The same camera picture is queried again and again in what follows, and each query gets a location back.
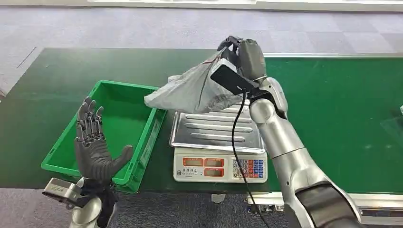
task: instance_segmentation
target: green workbench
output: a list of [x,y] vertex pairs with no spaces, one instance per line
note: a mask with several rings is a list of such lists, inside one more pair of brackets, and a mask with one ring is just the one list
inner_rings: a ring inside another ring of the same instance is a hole
[[[163,86],[214,50],[46,48],[0,103],[0,188],[43,188],[40,164],[101,79]],[[288,116],[323,171],[350,193],[403,193],[403,58],[266,56]],[[139,191],[245,192],[243,184],[176,182],[168,112]],[[268,182],[252,191],[279,191]]]

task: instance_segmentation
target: white plastic bag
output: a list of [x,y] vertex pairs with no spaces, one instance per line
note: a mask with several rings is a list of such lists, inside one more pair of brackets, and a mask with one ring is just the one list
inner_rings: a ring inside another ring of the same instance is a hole
[[152,108],[193,114],[220,111],[240,102],[242,96],[232,94],[210,78],[210,69],[224,50],[182,75],[170,76],[166,85],[144,97],[145,104]]

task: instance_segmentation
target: green plastic crate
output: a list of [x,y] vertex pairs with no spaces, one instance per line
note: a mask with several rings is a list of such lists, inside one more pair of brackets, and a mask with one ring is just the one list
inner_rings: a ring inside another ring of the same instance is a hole
[[[134,155],[113,178],[118,191],[134,193],[140,186],[154,143],[166,111],[149,108],[144,96],[158,88],[113,81],[99,81],[89,96],[98,107],[105,108],[103,129],[113,158],[120,155],[124,146],[131,144]],[[76,137],[77,114],[53,145],[41,168],[64,174],[68,181],[80,178],[73,140]]]

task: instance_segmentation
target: stainless steel tray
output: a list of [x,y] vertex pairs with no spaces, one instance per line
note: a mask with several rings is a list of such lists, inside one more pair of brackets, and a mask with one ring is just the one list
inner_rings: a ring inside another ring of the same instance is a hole
[[[231,132],[240,103],[207,114],[176,113],[171,132],[171,146],[232,151]],[[264,153],[264,143],[245,102],[234,134],[237,152]]]

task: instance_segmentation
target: weighing scale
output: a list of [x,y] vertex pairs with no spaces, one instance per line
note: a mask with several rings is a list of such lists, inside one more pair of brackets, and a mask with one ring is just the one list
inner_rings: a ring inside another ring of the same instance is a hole
[[235,128],[235,150],[231,133],[240,103],[219,112],[184,114],[177,112],[170,144],[174,147],[173,177],[188,182],[244,183],[243,169],[249,183],[267,181],[267,154],[259,130],[250,118],[245,102]]

